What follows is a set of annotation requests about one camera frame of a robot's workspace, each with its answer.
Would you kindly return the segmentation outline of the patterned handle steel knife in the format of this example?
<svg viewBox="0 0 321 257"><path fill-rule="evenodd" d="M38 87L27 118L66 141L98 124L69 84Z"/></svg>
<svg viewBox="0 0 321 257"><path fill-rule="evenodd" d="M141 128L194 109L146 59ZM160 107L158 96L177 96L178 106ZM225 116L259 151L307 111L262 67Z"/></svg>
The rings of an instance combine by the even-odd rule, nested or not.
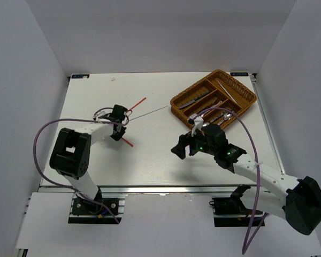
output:
<svg viewBox="0 0 321 257"><path fill-rule="evenodd" d="M205 97L206 95L208 95L210 92L206 92L204 94L201 94L199 96L197 96L196 98L190 100L189 102L183 104L182 106L179 107L179 109L184 109L190 105L192 105L193 103L197 102L198 100L200 100L201 98Z"/></svg>

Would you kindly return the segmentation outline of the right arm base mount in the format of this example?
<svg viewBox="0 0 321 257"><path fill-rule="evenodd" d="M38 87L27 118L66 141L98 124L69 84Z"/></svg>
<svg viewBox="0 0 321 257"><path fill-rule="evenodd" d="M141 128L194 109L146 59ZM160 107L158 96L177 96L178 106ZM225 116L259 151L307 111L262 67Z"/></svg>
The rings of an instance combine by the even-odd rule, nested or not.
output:
<svg viewBox="0 0 321 257"><path fill-rule="evenodd" d="M250 185L238 185L237 187L222 187L221 190L212 192L209 205L213 210L213 221L216 228L240 228L247 227L251 218L251 207L245 207L241 197L249 189L255 189Z"/></svg>

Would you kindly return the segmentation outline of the patterned handle steel spoon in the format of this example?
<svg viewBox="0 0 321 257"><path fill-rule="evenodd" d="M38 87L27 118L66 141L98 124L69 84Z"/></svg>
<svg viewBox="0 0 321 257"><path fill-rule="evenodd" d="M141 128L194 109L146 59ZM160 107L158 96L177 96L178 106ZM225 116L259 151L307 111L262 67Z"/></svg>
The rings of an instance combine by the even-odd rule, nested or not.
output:
<svg viewBox="0 0 321 257"><path fill-rule="evenodd" d="M215 121L217 121L218 119L220 119L221 117L223 117L223 115L224 115L224 114L220 114L219 116L216 116L215 118L211 119L210 121L205 122L205 123L203 124L203 126L207 126L207 125L212 124L213 122L215 122Z"/></svg>

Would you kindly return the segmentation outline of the silver metal chopstick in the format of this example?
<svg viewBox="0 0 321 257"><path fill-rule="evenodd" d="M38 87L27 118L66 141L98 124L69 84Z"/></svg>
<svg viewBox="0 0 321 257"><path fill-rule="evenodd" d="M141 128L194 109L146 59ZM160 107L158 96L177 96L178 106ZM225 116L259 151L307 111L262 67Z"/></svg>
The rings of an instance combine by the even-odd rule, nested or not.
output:
<svg viewBox="0 0 321 257"><path fill-rule="evenodd" d="M219 83L220 87L225 91L225 93L227 94L227 96L233 100L233 102L235 102L237 104L237 101L234 99L234 97L227 91L227 89L221 84L221 82L219 80L216 80L216 82Z"/></svg>
<svg viewBox="0 0 321 257"><path fill-rule="evenodd" d="M161 107L161 108L158 108L158 109L156 109L156 110L147 112L147 113L145 113L145 114L142 114L142 115L139 115L139 116L137 116L137 117L131 118L131 119L129 119L129 121L131 122L131 121L133 121L133 120L136 120L136 119L138 119L138 118L141 118L141 117L144 117L144 116L146 116L146 115L152 114L152 113L154 113L154 112L160 111L160 110L165 109L165 108L167 108L167 107L168 107L168 106L166 105L166 106Z"/></svg>

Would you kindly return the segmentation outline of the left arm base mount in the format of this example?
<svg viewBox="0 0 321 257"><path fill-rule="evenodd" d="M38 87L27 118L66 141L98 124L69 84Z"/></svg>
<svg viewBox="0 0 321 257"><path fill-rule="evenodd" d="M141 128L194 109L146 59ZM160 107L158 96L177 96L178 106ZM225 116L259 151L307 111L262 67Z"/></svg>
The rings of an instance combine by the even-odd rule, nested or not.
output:
<svg viewBox="0 0 321 257"><path fill-rule="evenodd" d="M74 195L68 216L68 224L118 225L123 217L125 197L119 194L103 194L102 203L107 208Z"/></svg>

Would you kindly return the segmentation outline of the orange chopstick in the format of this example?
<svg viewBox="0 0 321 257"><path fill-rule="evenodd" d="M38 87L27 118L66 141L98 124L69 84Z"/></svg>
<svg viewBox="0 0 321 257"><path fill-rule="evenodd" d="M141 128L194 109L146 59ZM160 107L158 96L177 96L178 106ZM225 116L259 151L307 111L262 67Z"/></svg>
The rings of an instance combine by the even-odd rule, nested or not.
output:
<svg viewBox="0 0 321 257"><path fill-rule="evenodd" d="M128 141L127 139L122 138L122 140L123 140L124 142L126 142L129 146L134 147L134 145L133 145L130 141Z"/></svg>
<svg viewBox="0 0 321 257"><path fill-rule="evenodd" d="M145 101L147 98L144 97L142 98L139 102L137 102L136 104L134 104L128 111L132 111L135 107L137 107L139 104L141 104L143 101Z"/></svg>

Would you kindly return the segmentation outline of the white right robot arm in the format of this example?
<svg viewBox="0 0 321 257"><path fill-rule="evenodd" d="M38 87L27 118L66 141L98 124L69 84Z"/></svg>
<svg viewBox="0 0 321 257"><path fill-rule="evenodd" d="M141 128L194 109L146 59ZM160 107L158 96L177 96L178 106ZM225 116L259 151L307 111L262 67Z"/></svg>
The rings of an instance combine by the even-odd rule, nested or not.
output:
<svg viewBox="0 0 321 257"><path fill-rule="evenodd" d="M310 235L321 222L321 189L316 180L306 176L299 179L274 171L255 160L242 148L226 139L218 125L208 125L179 137L171 149L180 159L198 152L212 155L216 163L233 174L260 183L260 190L240 185L231 194L231 208L239 214L251 209L258 198L257 209L278 216L297 232Z"/></svg>

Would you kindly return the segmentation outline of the pink handle fork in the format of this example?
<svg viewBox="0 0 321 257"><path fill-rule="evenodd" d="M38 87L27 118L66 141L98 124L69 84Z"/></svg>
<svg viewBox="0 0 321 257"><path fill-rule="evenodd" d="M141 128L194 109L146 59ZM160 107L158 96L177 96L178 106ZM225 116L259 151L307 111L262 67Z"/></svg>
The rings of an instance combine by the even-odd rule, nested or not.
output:
<svg viewBox="0 0 321 257"><path fill-rule="evenodd" d="M212 106L208 107L208 109L213 108L213 107L217 107L217 106L219 106L219 105L222 104L222 103L223 103L223 101L219 101L219 102L213 104Z"/></svg>

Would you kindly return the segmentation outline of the all steel fork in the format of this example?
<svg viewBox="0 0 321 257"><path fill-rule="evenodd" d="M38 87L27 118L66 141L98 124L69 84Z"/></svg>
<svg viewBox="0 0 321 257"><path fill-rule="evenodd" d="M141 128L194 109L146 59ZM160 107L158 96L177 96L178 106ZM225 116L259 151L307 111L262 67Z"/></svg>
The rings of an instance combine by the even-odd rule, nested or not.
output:
<svg viewBox="0 0 321 257"><path fill-rule="evenodd" d="M208 109L208 107L207 107L206 109L200 111L199 114L196 114L196 113L192 114L192 117L201 116L201 114L206 114L206 113L209 112L211 109L213 109L213 108Z"/></svg>

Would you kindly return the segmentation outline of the pink handle knife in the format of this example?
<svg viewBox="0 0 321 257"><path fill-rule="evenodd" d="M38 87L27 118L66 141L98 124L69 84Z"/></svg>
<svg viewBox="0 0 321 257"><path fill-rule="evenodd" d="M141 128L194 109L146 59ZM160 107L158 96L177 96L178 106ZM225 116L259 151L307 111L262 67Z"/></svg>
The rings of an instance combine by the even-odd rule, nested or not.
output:
<svg viewBox="0 0 321 257"><path fill-rule="evenodd" d="M197 102L198 100L200 100L201 98L205 97L206 95L210 94L210 92L205 92L199 96L197 96L196 98L194 98L193 100L191 100L189 103L192 104L194 102Z"/></svg>

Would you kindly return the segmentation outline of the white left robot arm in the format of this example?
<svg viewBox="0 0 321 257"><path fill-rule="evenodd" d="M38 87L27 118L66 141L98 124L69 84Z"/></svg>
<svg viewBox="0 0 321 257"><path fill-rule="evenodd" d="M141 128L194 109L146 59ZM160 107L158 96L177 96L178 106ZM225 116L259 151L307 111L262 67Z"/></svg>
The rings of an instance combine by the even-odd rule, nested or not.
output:
<svg viewBox="0 0 321 257"><path fill-rule="evenodd" d="M101 190L91 179L88 168L93 144L110 137L119 141L126 131L129 110L122 105L102 108L93 114L93 120L78 129L59 131L49 165L66 178L92 214L102 209Z"/></svg>

